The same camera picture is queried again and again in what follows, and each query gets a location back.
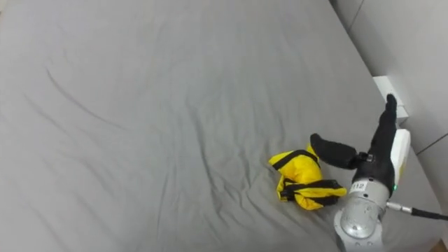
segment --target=black strap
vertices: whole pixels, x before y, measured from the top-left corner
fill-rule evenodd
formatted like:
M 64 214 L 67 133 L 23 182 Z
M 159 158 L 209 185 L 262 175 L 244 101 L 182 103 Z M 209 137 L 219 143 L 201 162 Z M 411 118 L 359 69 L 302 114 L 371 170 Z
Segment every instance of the black strap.
M 315 203 L 323 206 L 330 206 L 336 204 L 339 197 L 332 195 L 328 197 L 308 197 L 308 199 L 313 200 Z
M 319 163 L 317 162 L 317 157 L 315 155 L 309 153 L 306 150 L 294 150 L 292 153 L 287 154 L 286 157 L 280 159 L 278 162 L 276 162 L 272 166 L 274 169 L 276 169 L 278 171 L 282 167 L 284 167 L 286 164 L 288 164 L 293 158 L 296 158 L 300 155 L 306 155 L 308 158 L 311 158 L 312 160 L 314 160 L 315 163 L 319 166 L 319 168 L 321 167 L 319 165 Z
M 286 185 L 284 186 L 284 190 L 301 190 L 304 188 L 332 188 L 332 189 L 339 189 L 342 188 L 340 184 L 337 183 L 334 179 L 324 179 L 320 181 L 316 181 L 309 184 L 300 184 L 300 183 L 294 183 L 292 185 Z

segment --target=silver cylindrical joint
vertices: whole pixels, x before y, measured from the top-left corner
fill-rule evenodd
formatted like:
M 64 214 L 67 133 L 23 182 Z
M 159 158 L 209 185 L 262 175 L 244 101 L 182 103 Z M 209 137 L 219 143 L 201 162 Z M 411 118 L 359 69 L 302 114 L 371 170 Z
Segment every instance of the silver cylindrical joint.
M 366 239 L 375 232 L 383 216 L 389 190 L 371 178 L 353 183 L 347 203 L 342 210 L 341 228 L 355 239 Z

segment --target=gray bed sheet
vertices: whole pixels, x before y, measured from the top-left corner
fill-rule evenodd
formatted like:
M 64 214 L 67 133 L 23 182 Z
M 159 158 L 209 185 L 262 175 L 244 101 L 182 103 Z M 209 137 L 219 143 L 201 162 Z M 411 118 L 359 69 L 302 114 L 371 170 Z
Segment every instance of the gray bed sheet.
M 314 132 L 365 150 L 383 106 L 326 0 L 9 0 L 0 250 L 337 251 L 340 205 L 280 202 L 267 160 Z M 440 210 L 414 154 L 393 198 Z M 388 212 L 384 242 L 441 229 Z

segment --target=yellow fabric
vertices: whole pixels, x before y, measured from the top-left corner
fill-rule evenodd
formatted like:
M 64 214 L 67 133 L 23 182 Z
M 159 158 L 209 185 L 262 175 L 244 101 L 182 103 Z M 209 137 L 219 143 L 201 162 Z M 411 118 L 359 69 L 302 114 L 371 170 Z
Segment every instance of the yellow fabric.
M 310 145 L 307 147 L 307 152 L 316 156 L 314 150 Z M 280 153 L 273 156 L 269 163 L 275 165 L 281 161 L 292 151 L 285 153 Z M 281 195 L 285 190 L 285 186 L 293 184 L 307 185 L 313 182 L 322 180 L 321 169 L 317 162 L 306 155 L 299 155 L 293 157 L 289 162 L 287 162 L 282 168 L 278 170 L 281 173 L 281 178 L 279 184 L 277 185 L 276 191 L 279 199 L 282 202 L 287 202 L 288 198 Z M 347 189 L 339 186 L 338 188 L 301 188 L 293 192 L 294 200 L 306 210 L 315 210 L 324 207 L 322 204 L 315 202 L 312 198 L 325 198 L 325 197 L 341 197 L 346 195 Z
M 316 156 L 319 160 L 319 157 L 315 154 L 310 144 L 307 147 L 307 151 Z M 275 155 L 271 157 L 269 163 L 273 165 L 290 153 L 292 153 L 292 151 Z M 322 179 L 321 168 L 312 158 L 306 155 L 294 157 L 290 162 L 279 169 L 279 172 L 286 178 L 301 183 L 311 183 Z

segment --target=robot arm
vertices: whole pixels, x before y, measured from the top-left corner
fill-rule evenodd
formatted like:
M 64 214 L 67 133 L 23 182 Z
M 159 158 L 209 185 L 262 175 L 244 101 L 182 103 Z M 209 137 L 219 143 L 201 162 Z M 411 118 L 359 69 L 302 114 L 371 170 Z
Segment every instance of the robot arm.
M 381 219 L 396 189 L 410 149 L 410 133 L 396 127 L 397 102 L 388 95 L 367 153 L 342 143 L 311 136 L 322 161 L 343 169 L 356 169 L 345 206 L 335 215 L 335 231 L 342 251 L 384 251 Z

